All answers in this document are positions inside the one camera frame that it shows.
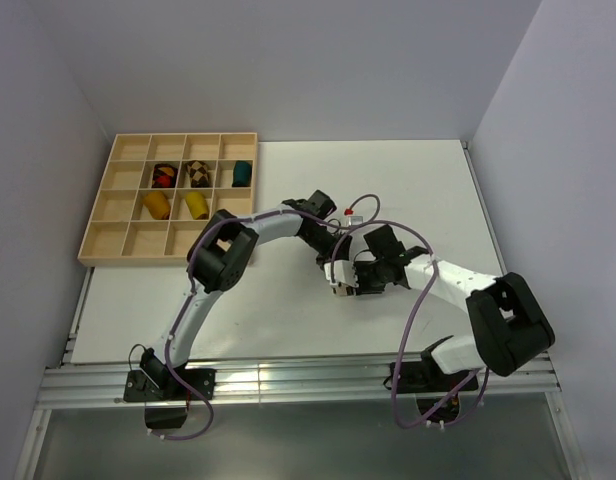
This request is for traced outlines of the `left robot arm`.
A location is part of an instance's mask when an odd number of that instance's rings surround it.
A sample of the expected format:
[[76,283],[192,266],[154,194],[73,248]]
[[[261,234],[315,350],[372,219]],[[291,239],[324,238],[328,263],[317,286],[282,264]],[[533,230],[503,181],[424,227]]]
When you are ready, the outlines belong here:
[[193,243],[187,254],[190,289],[181,309],[158,343],[147,348],[140,370],[147,388],[160,399],[171,399],[183,386],[180,370],[210,310],[243,277],[256,247],[290,237],[302,239],[321,257],[333,253],[337,238],[326,218],[336,209],[320,190],[309,198],[285,200],[253,215],[235,216],[222,209]]

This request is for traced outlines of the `yellow bear sock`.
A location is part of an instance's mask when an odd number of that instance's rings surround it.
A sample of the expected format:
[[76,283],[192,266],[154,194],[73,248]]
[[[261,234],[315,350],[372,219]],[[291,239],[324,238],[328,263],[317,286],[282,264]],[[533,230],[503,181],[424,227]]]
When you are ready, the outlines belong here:
[[184,200],[193,220],[206,220],[209,217],[208,203],[201,192],[191,191],[186,193]]

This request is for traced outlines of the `cream brown striped sock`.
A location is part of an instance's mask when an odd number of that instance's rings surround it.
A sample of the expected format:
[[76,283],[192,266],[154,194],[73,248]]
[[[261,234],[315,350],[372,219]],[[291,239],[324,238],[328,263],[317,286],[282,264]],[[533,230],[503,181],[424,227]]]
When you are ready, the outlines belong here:
[[353,286],[344,283],[337,283],[332,287],[332,291],[336,296],[339,297],[349,297],[356,295],[356,289]]

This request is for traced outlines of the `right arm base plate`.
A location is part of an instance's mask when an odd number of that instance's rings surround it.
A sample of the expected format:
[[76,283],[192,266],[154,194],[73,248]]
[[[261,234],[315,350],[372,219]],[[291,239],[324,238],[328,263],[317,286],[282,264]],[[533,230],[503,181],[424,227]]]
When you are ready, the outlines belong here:
[[401,364],[397,381],[398,394],[449,392],[468,377],[470,370],[445,374],[433,364],[407,361]]

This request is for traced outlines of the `mustard yellow sock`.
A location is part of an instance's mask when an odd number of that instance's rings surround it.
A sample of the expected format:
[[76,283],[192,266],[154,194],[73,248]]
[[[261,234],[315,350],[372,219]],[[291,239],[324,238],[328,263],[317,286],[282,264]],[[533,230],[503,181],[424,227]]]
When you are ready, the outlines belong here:
[[142,199],[143,206],[154,220],[168,220],[171,206],[166,195],[161,191],[147,193]]

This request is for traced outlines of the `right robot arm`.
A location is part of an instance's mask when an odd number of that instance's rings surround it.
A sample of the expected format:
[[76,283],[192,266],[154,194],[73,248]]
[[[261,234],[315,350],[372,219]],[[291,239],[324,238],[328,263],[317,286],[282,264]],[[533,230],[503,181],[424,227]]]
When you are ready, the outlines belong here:
[[353,263],[357,295],[380,294],[393,284],[433,295],[468,317],[469,334],[446,336],[420,354],[429,388],[443,389],[469,370],[488,368],[506,377],[554,345],[554,330],[521,275],[496,277],[435,260],[424,247],[405,248],[388,225],[364,240],[374,258]]

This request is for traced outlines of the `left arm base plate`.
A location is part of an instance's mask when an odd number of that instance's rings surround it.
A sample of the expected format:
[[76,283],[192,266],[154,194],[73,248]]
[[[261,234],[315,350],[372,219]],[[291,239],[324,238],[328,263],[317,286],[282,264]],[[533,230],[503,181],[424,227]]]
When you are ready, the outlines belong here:
[[[216,371],[212,368],[184,369],[179,376],[191,387],[211,400],[214,395]],[[170,378],[164,388],[154,384],[142,370],[128,373],[123,401],[126,403],[184,401],[192,398],[187,388]]]

